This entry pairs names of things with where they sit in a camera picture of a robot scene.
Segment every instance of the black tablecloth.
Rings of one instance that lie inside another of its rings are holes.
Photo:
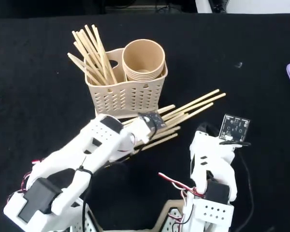
[[[89,199],[104,229],[153,227],[187,184],[189,145],[199,123],[225,113],[251,119],[242,149],[255,212],[244,231],[290,231],[290,15],[110,15],[0,20],[0,231],[18,231],[2,209],[31,160],[60,149],[94,117],[72,30],[96,24],[106,50],[148,38],[166,52],[169,75],[160,106],[181,106],[220,88],[227,96],[182,124],[179,137],[99,173]],[[238,198],[232,228],[250,210],[244,168],[235,157]]]

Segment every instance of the black cable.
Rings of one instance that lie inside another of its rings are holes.
[[[112,7],[116,8],[116,9],[125,9],[125,8],[128,8],[129,6],[132,6],[135,2],[136,2],[136,0],[131,0],[130,3],[128,3],[125,6],[112,6]]]
[[[173,225],[172,225],[172,232],[174,232],[174,225],[175,225],[175,224],[179,224],[179,226],[180,226],[180,225],[184,225],[184,224],[186,224],[187,222],[189,222],[189,220],[190,220],[190,218],[191,218],[191,216],[192,216],[193,207],[194,207],[194,205],[192,205],[192,209],[191,209],[191,212],[190,212],[189,218],[188,218],[185,222],[174,222],[174,223],[173,223]]]
[[[254,200],[253,200],[253,193],[252,193],[252,188],[251,188],[251,178],[250,178],[250,173],[249,173],[249,169],[248,169],[248,166],[242,156],[242,153],[240,151],[238,151],[238,155],[239,157],[241,158],[241,161],[243,163],[243,166],[246,170],[246,173],[247,173],[247,180],[248,180],[248,188],[249,188],[249,194],[250,194],[250,200],[251,200],[251,209],[250,209],[250,212],[249,212],[249,215],[248,217],[246,218],[246,220],[244,221],[243,224],[241,224],[236,230],[235,232],[240,232],[250,221],[252,215],[253,215],[253,212],[255,210],[255,203],[254,203]]]
[[[239,142],[239,141],[230,141],[230,140],[226,140],[226,141],[222,141],[219,143],[220,145],[242,145],[242,146],[250,146],[251,143],[249,142]]]
[[[84,194],[84,198],[83,198],[83,208],[82,208],[82,227],[83,227],[83,232],[85,232],[85,215],[86,215],[86,200],[90,194],[90,190],[91,190],[91,183],[92,183],[92,176],[90,178],[89,184],[88,184],[88,188]]]

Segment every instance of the robotic arm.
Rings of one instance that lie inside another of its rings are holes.
[[[150,119],[138,118],[124,128],[114,117],[97,116],[61,150],[33,166],[26,189],[12,195],[4,214],[26,232],[63,231],[77,225],[82,219],[83,202],[79,196],[88,188],[92,174],[107,162],[129,155],[139,140],[147,143],[153,132]],[[160,220],[164,221],[159,226],[161,232],[170,232],[169,225],[174,232],[229,231],[233,216],[231,202],[237,195],[231,162],[235,149],[245,144],[248,125],[247,119],[225,115],[218,137],[196,131],[190,145],[190,177],[196,187],[189,188],[160,174],[188,190],[182,217],[168,214],[165,220]],[[46,179],[68,168],[74,169],[75,175],[66,189],[58,189]]]
[[[139,140],[148,142],[152,127],[143,119],[124,128],[116,118],[98,115],[61,150],[33,166],[26,189],[12,195],[4,214],[26,232],[60,231],[79,222],[82,209],[74,203],[87,189],[92,174],[106,162],[133,152]],[[75,174],[66,189],[46,179],[68,168]]]

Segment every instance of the white wire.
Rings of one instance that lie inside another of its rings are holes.
[[[165,178],[165,179],[171,181],[172,183],[178,183],[178,184],[182,185],[183,187],[185,187],[186,189],[190,189],[190,190],[192,189],[192,188],[188,187],[187,185],[185,185],[185,184],[183,184],[183,183],[181,183],[181,182],[179,182],[179,181],[177,181],[177,180],[174,180],[174,179],[168,177],[167,175],[165,175],[165,174],[163,174],[163,173],[158,173],[158,174],[159,174],[160,176],[162,176],[163,178]]]
[[[182,198],[184,200],[184,203],[185,203],[185,206],[186,206],[187,205],[187,201],[186,201],[186,198],[184,196],[184,191],[183,190],[180,191],[180,195],[182,196]]]
[[[185,188],[180,188],[180,187],[178,187],[176,184],[174,184],[173,182],[171,182],[172,183],[172,185],[175,187],[175,188],[177,188],[177,189],[179,189],[179,190],[186,190]]]

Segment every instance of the beige plastic basket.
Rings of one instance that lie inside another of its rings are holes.
[[[85,74],[97,114],[108,114],[117,118],[134,117],[138,112],[148,112],[158,109],[158,101],[165,77],[168,74],[166,63],[161,74],[148,82],[128,81],[122,69],[123,48],[106,52],[109,60],[118,63],[113,68],[118,84],[109,86],[94,86]]]

